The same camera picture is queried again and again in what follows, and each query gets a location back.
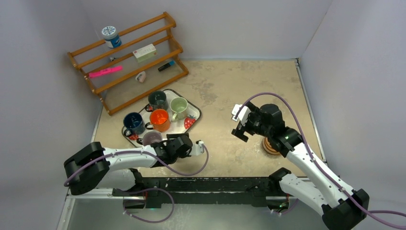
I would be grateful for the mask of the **dark grooved wooden coaster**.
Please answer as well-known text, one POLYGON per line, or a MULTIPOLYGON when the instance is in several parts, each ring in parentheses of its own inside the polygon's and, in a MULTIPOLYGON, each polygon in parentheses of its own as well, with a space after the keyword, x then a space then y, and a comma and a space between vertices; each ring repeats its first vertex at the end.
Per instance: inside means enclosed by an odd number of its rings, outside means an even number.
POLYGON ((267 138, 264 138, 264 139, 262 140, 262 147, 263 147, 264 150, 265 150, 268 154, 270 154, 270 155, 273 155, 273 156, 280 156, 280 155, 281 155, 278 151, 276 151, 276 150, 270 145, 270 143, 268 142, 268 139, 267 139, 267 138))

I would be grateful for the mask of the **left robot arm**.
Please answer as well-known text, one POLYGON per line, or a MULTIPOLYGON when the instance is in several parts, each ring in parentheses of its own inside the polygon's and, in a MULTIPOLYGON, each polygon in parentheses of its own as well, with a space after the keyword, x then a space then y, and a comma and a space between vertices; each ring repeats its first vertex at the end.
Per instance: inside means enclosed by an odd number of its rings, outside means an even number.
POLYGON ((64 186, 73 195, 85 194, 100 185, 111 172, 132 168, 171 167, 177 159, 208 154, 204 142, 192 142, 189 134, 170 134, 167 139, 131 149, 102 147, 100 142, 91 142, 63 163, 67 179, 64 186))

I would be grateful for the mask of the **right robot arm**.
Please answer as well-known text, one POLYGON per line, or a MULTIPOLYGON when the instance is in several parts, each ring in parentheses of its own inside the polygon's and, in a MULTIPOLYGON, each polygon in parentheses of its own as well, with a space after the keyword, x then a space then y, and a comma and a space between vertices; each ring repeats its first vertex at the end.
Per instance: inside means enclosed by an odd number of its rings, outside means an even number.
POLYGON ((311 183, 302 182, 286 168, 270 175, 269 189, 275 195, 293 195, 316 211, 330 230, 351 230, 366 218, 369 195, 356 191, 332 172, 304 143, 303 137, 285 125, 282 112, 275 104, 256 107, 235 104, 232 120, 238 123, 232 135, 247 142, 250 135, 265 137, 272 149, 296 165, 311 183))

